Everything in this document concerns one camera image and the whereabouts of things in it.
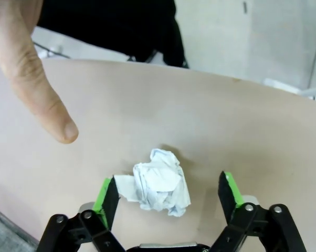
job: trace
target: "cable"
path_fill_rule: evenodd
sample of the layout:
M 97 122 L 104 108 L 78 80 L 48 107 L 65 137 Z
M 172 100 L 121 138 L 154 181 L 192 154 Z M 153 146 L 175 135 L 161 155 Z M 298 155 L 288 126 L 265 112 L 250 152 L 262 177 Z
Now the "cable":
M 48 49 L 47 47 L 42 46 L 41 44 L 38 44 L 38 43 L 36 43 L 36 42 L 33 42 L 33 44 L 34 44 L 35 46 L 37 46 L 37 47 L 40 47 L 40 48 L 43 49 L 43 50 L 46 50 L 46 51 L 47 51 L 47 56 L 49 56 L 49 53 L 52 53 L 52 54 L 54 54 L 54 55 L 58 55 L 58 56 L 61 56 L 61 57 L 66 58 L 66 59 L 70 59 L 69 56 L 64 55 L 64 54 L 61 54 L 61 53 L 59 53 L 59 52 L 52 51 L 52 50 Z
M 315 50 L 315 54 L 314 54 L 314 58 L 313 58 L 313 62 L 312 62 L 312 68 L 311 68 L 311 72 L 310 72 L 309 81 L 307 83 L 307 89 L 311 88 L 312 78 L 313 78 L 314 69 L 315 69 L 315 63 L 316 63 L 316 50 Z

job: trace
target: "table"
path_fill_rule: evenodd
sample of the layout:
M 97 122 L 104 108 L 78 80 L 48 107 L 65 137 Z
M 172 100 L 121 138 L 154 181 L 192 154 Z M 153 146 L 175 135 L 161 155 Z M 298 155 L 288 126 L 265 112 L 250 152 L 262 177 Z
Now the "table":
M 39 239 L 51 215 L 74 216 L 95 200 L 105 177 L 129 174 L 149 160 L 152 148 L 163 148 L 180 160 L 192 204 L 175 218 L 122 199 L 113 232 L 125 248 L 212 244 L 226 225 L 217 196 L 225 170 L 263 207 L 286 204 L 307 251 L 316 251 L 316 102 L 172 67 L 80 60 L 44 65 L 80 135 L 70 145 L 53 140 L 0 72 L 0 211 L 21 228 Z M 248 239 L 243 251 L 260 248 Z

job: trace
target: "green strip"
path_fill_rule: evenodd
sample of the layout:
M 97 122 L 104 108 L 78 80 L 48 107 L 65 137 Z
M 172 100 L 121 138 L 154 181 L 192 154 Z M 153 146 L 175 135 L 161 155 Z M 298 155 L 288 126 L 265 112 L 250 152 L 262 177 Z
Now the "green strip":
M 239 208 L 240 206 L 242 206 L 244 204 L 243 197 L 242 197 L 242 195 L 237 187 L 237 184 L 235 183 L 233 175 L 230 172 L 225 172 L 225 175 L 226 175 L 226 179 L 228 181 L 229 187 L 230 187 L 231 191 L 233 192 L 233 196 L 234 196 L 235 203 L 236 203 L 236 208 Z
M 103 204 L 104 198 L 106 197 L 106 193 L 107 193 L 110 181 L 111 181 L 111 178 L 106 178 L 104 180 L 104 183 L 103 183 L 102 188 L 100 190 L 99 196 L 97 197 L 97 199 L 94 203 L 93 209 L 92 209 L 95 213 L 97 213 L 99 216 L 101 216 L 102 222 L 106 228 L 109 228 L 109 227 L 108 227 L 107 217 L 106 217 L 104 210 L 102 208 L 102 204 Z

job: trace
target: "person's leg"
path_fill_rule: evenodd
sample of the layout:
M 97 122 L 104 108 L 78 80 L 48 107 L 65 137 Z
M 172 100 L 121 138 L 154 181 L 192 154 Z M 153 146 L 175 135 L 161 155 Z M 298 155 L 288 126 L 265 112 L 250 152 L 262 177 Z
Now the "person's leg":
M 44 0 L 38 26 L 144 62 L 154 49 L 181 67 L 184 49 L 173 0 Z

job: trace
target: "bolt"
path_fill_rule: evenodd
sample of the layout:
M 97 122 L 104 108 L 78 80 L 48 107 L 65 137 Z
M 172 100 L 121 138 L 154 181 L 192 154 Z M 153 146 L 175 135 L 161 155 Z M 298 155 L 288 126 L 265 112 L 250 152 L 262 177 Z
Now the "bolt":
M 275 206 L 273 210 L 275 210 L 277 214 L 282 212 L 282 208 L 280 208 L 279 206 Z
M 91 217 L 91 212 L 86 212 L 84 215 L 85 219 L 89 219 Z
M 252 205 L 246 205 L 246 210 L 251 212 L 252 210 L 254 210 L 253 206 Z
M 64 217 L 63 216 L 58 216 L 57 217 L 57 223 L 61 223 L 64 221 Z

